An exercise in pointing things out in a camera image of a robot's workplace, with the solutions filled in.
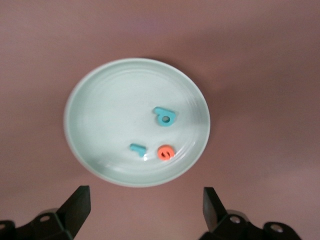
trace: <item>white plate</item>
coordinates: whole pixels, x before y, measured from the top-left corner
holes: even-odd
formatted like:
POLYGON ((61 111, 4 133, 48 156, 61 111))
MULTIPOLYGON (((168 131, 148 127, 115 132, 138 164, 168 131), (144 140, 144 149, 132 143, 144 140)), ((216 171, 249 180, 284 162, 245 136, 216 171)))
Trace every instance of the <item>white plate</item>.
POLYGON ((128 187, 166 183, 191 168, 210 133, 207 103, 192 80, 176 68, 151 59, 127 58, 102 65, 72 91, 64 131, 76 158, 100 178, 128 187), (176 114, 161 126, 155 107, 176 114), (131 144, 146 147, 143 157, 131 144), (158 148, 175 156, 163 161, 158 148))

